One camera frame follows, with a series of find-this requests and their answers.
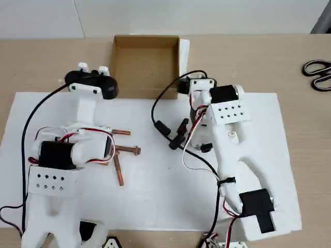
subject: brown cardboard box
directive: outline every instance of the brown cardboard box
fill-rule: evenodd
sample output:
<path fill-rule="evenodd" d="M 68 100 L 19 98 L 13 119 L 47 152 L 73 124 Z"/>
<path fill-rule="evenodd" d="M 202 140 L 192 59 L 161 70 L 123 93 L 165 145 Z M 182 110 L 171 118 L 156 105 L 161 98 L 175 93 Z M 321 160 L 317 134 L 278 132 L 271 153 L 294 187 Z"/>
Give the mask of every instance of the brown cardboard box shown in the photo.
<path fill-rule="evenodd" d="M 155 99 L 179 76 L 179 36 L 116 35 L 111 61 L 118 97 Z M 177 98 L 176 86 L 163 97 Z"/>

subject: white plastic bracket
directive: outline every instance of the white plastic bracket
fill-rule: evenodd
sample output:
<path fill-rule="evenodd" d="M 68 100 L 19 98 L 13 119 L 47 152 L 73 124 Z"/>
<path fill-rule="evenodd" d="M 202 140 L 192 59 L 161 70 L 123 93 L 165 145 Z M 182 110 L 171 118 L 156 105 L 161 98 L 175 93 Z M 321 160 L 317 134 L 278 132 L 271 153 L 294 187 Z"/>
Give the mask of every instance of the white plastic bracket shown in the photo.
<path fill-rule="evenodd" d="M 190 92 L 189 94 L 194 93 L 195 91 L 209 91 L 215 85 L 214 79 L 192 79 L 190 80 Z"/>

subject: beige tabletop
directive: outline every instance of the beige tabletop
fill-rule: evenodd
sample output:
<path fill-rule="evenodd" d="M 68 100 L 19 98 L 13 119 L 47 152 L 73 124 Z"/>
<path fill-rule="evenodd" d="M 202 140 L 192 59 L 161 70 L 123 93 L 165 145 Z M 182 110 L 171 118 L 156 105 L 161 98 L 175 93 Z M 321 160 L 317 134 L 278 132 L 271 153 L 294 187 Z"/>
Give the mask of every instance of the beige tabletop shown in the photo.
<path fill-rule="evenodd" d="M 249 243 L 249 247 L 331 247 L 331 93 L 310 87 L 303 63 L 331 59 L 328 35 L 190 36 L 189 69 L 204 69 L 220 84 L 247 92 L 276 92 L 283 114 L 303 230 Z M 51 91 L 86 61 L 108 65 L 112 38 L 0 41 L 0 132 L 16 91 Z M 195 247 L 199 232 L 111 231 L 127 247 Z M 0 247 L 19 247 L 12 229 L 0 229 Z"/>

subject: black scissors handle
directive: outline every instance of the black scissors handle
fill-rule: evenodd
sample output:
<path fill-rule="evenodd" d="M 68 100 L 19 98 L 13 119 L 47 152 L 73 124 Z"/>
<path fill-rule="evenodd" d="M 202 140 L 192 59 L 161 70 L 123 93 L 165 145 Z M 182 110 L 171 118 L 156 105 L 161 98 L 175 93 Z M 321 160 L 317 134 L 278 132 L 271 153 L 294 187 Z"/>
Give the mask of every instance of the black scissors handle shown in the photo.
<path fill-rule="evenodd" d="M 331 91 L 331 86 L 330 87 L 320 87 L 318 86 L 318 84 L 320 82 L 324 82 L 326 80 L 329 80 L 331 79 L 331 74 L 324 74 L 324 75 L 321 75 L 321 77 L 319 77 L 318 79 L 315 79 L 311 82 L 311 87 L 314 89 L 314 90 L 317 90 L 317 91 Z"/>
<path fill-rule="evenodd" d="M 322 65 L 324 67 L 322 69 L 308 71 L 307 69 L 311 65 Z M 302 67 L 302 74 L 305 76 L 316 76 L 316 75 L 322 76 L 322 75 L 326 74 L 327 72 L 331 73 L 331 63 L 326 60 L 315 59 L 315 60 L 305 63 L 304 66 Z"/>
<path fill-rule="evenodd" d="M 308 67 L 311 65 L 319 65 L 319 66 L 322 65 L 323 68 L 317 69 L 314 71 L 309 71 Z M 314 79 L 311 82 L 311 87 L 317 91 L 331 91 L 331 87 L 321 87 L 318 85 L 320 82 L 324 82 L 326 80 L 331 79 L 331 63 L 330 62 L 321 60 L 321 59 L 315 59 L 315 60 L 309 61 L 309 62 L 305 63 L 304 66 L 302 67 L 302 74 L 305 76 L 319 75 L 320 76 L 319 78 Z"/>

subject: copper screw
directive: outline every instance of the copper screw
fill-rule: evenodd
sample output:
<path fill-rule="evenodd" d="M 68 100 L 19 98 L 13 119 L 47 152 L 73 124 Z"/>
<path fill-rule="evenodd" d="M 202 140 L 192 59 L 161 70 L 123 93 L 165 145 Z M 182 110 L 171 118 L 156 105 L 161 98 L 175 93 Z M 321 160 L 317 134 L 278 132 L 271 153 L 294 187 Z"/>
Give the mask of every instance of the copper screw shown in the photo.
<path fill-rule="evenodd" d="M 112 134 L 131 135 L 130 131 L 113 129 Z"/>
<path fill-rule="evenodd" d="M 115 151 L 114 164 L 115 164 L 115 168 L 116 168 L 116 173 L 117 173 L 119 186 L 123 186 L 124 181 L 123 181 L 122 172 L 121 172 L 121 165 L 119 164 L 118 154 L 119 154 L 119 152 Z"/>
<path fill-rule="evenodd" d="M 128 147 L 128 146 L 115 146 L 115 149 L 118 151 L 128 151 L 134 153 L 134 155 L 140 155 L 141 148 L 138 146 L 135 147 Z"/>

